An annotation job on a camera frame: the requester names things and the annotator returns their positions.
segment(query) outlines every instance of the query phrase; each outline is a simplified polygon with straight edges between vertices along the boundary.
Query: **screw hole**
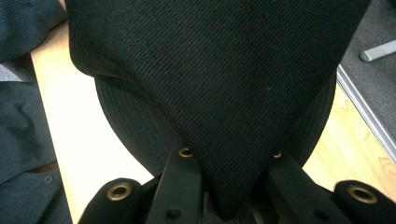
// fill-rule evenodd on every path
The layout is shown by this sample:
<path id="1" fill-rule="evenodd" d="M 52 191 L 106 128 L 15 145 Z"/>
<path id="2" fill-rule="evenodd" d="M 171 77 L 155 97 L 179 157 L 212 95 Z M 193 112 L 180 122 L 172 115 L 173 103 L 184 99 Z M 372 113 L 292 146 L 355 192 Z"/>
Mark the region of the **screw hole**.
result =
<path id="1" fill-rule="evenodd" d="M 317 219 L 320 219 L 322 221 L 329 221 L 330 220 L 329 215 L 327 215 L 327 213 L 323 212 L 322 210 L 315 210 L 314 211 L 314 216 Z"/>
<path id="2" fill-rule="evenodd" d="M 107 191 L 107 198 L 111 201 L 120 201 L 132 193 L 132 186 L 129 183 L 119 183 Z"/>
<path id="3" fill-rule="evenodd" d="M 192 153 L 190 151 L 189 148 L 183 148 L 178 152 L 178 155 L 180 155 L 181 157 L 192 157 Z"/>
<path id="4" fill-rule="evenodd" d="M 278 159 L 278 158 L 281 158 L 282 157 L 282 152 L 280 152 L 280 151 L 278 151 L 275 155 L 274 155 L 274 158 L 275 159 Z"/>
<path id="5" fill-rule="evenodd" d="M 346 191 L 354 199 L 360 201 L 361 203 L 376 203 L 378 198 L 370 190 L 359 187 L 359 186 L 349 186 Z"/>

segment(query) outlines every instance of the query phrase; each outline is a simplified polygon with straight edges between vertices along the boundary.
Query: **metal grommet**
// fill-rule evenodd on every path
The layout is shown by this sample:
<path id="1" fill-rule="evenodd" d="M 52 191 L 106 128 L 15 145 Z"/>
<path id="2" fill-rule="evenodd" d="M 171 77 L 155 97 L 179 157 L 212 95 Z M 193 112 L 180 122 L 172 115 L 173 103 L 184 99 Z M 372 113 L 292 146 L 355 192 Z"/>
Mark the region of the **metal grommet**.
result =
<path id="1" fill-rule="evenodd" d="M 181 149 L 178 152 L 178 155 L 181 156 L 181 157 L 185 157 L 185 158 L 192 157 L 192 153 L 191 153 L 190 149 L 187 148 L 187 147 Z"/>
<path id="2" fill-rule="evenodd" d="M 274 155 L 274 158 L 275 159 L 278 159 L 278 158 L 281 158 L 282 157 L 282 152 L 280 152 L 280 151 L 278 151 L 275 155 Z"/>
<path id="3" fill-rule="evenodd" d="M 107 191 L 107 198 L 111 201 L 120 201 L 132 193 L 132 186 L 127 182 L 114 185 Z"/>
<path id="4" fill-rule="evenodd" d="M 378 202 L 378 198 L 373 194 L 370 190 L 351 185 L 347 187 L 346 191 L 352 196 L 354 199 L 358 200 L 362 203 L 376 203 Z"/>

